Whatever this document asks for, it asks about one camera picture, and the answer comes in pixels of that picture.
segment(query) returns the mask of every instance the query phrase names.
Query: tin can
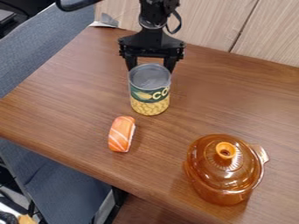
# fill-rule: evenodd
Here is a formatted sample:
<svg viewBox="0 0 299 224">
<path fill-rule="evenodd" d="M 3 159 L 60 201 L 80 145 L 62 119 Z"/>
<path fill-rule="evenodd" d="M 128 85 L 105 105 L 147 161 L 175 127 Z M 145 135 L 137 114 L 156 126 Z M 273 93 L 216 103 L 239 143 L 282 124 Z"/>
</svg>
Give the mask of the tin can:
<svg viewBox="0 0 299 224">
<path fill-rule="evenodd" d="M 155 116 L 170 105 L 170 72 L 159 64 L 143 64 L 129 71 L 129 92 L 134 111 Z"/>
</svg>

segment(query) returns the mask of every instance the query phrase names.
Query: beige wall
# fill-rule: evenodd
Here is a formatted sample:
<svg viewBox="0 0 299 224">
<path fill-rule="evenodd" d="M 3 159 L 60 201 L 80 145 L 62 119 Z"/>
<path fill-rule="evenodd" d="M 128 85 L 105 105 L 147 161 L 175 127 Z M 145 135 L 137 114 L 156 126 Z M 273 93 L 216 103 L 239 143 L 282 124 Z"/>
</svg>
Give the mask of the beige wall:
<svg viewBox="0 0 299 224">
<path fill-rule="evenodd" d="M 119 27 L 139 31 L 139 0 L 108 0 L 96 7 Z M 299 67 L 299 0 L 181 0 L 187 43 Z M 170 27 L 176 26 L 171 18 Z"/>
<path fill-rule="evenodd" d="M 233 53 L 299 67 L 299 0 L 261 0 Z"/>
</svg>

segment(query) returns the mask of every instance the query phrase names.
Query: salmon sushi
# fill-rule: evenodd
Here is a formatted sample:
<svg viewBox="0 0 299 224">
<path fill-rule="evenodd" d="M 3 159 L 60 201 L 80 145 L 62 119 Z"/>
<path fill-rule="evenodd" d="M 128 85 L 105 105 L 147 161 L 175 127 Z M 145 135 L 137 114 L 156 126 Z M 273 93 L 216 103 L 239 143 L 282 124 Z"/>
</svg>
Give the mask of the salmon sushi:
<svg viewBox="0 0 299 224">
<path fill-rule="evenodd" d="M 131 116 L 119 116 L 115 118 L 109 132 L 109 149 L 112 151 L 128 152 L 135 127 L 135 119 Z"/>
</svg>

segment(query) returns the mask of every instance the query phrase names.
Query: wood grain tabletop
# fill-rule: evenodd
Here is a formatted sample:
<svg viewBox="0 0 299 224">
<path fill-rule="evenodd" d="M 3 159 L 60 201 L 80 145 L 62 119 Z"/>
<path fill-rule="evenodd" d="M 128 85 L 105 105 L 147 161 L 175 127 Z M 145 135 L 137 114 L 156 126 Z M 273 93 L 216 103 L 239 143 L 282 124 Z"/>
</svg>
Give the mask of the wood grain tabletop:
<svg viewBox="0 0 299 224">
<path fill-rule="evenodd" d="M 86 28 L 1 100 L 1 137 L 196 223 L 298 223 L 299 69 L 188 45 L 172 77 L 170 107 L 139 115 L 129 105 L 116 41 L 129 33 Z M 117 116 L 136 119 L 129 153 L 108 149 Z M 189 185 L 187 148 L 212 133 L 268 152 L 248 202 L 216 206 Z"/>
<path fill-rule="evenodd" d="M 113 224 L 197 224 L 130 194 Z"/>
</svg>

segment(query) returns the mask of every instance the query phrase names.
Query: chair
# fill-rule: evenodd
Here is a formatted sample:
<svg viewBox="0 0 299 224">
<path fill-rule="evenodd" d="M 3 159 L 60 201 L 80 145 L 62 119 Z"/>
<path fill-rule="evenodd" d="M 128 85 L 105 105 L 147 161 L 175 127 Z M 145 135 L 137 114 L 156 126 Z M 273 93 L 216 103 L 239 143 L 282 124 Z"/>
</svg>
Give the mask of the chair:
<svg viewBox="0 0 299 224">
<path fill-rule="evenodd" d="M 62 12 L 51 5 L 0 40 L 4 97 L 94 20 L 93 7 Z M 110 186 L 0 139 L 0 155 L 49 224 L 87 224 Z"/>
</svg>

